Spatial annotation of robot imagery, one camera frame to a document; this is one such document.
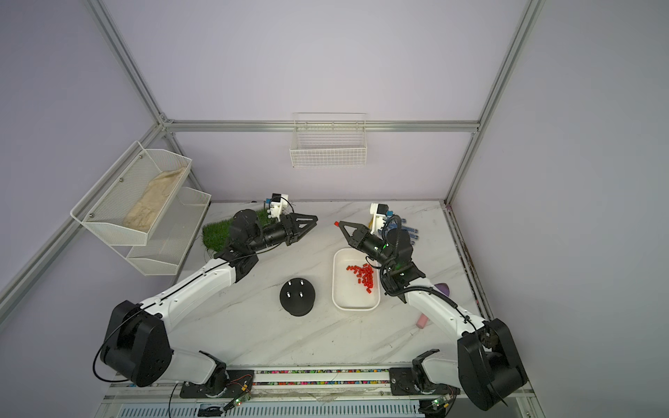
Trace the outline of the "black round screw base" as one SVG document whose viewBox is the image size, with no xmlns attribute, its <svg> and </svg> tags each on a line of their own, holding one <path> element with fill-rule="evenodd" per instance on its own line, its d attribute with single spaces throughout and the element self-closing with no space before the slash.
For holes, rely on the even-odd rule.
<svg viewBox="0 0 669 418">
<path fill-rule="evenodd" d="M 280 304 L 290 315 L 302 317 L 313 309 L 315 296 L 315 288 L 309 280 L 293 278 L 282 286 Z"/>
</svg>

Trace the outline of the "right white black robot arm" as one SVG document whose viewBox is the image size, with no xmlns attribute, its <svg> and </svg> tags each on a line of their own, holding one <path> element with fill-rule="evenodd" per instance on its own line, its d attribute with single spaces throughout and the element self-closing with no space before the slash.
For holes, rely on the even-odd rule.
<svg viewBox="0 0 669 418">
<path fill-rule="evenodd" d="M 454 342 L 418 355 L 409 370 L 411 389 L 421 394 L 447 389 L 463 393 L 487 411 L 529 381 L 509 327 L 460 307 L 427 278 L 412 259 L 409 234 L 394 215 L 380 234 L 364 224 L 336 222 L 346 242 L 374 261 L 383 292 L 417 309 Z"/>
</svg>

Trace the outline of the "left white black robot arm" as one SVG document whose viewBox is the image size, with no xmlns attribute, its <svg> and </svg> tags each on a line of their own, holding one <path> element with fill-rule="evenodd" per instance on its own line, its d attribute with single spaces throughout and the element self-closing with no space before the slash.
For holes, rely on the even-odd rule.
<svg viewBox="0 0 669 418">
<path fill-rule="evenodd" d="M 113 309 L 95 362 L 140 388 L 160 380 L 181 381 L 218 396 L 231 383 L 226 363 L 204 351 L 174 348 L 169 335 L 195 308 L 246 277 L 260 254 L 298 242 L 317 222 L 314 215 L 290 212 L 262 226 L 253 210 L 237 212 L 226 246 L 203 268 L 141 303 L 123 301 Z"/>
</svg>

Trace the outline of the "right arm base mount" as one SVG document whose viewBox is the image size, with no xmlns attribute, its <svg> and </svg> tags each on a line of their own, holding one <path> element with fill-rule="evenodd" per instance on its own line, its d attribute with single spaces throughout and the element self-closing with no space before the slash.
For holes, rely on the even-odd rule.
<svg viewBox="0 0 669 418">
<path fill-rule="evenodd" d="M 456 386 L 433 380 L 428 370 L 437 377 L 447 377 Z M 392 395 L 459 395 L 456 362 L 445 359 L 439 349 L 431 349 L 418 355 L 410 367 L 391 367 L 390 391 Z"/>
</svg>

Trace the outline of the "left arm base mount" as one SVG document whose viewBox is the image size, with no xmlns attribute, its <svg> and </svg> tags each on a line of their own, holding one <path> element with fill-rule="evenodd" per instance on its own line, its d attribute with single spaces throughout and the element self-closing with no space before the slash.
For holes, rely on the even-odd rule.
<svg viewBox="0 0 669 418">
<path fill-rule="evenodd" d="M 253 388 L 255 372 L 252 369 L 229 370 L 225 362 L 200 351 L 215 363 L 214 372 L 203 384 L 186 382 L 179 392 L 182 399 L 231 398 L 237 399 Z"/>
</svg>

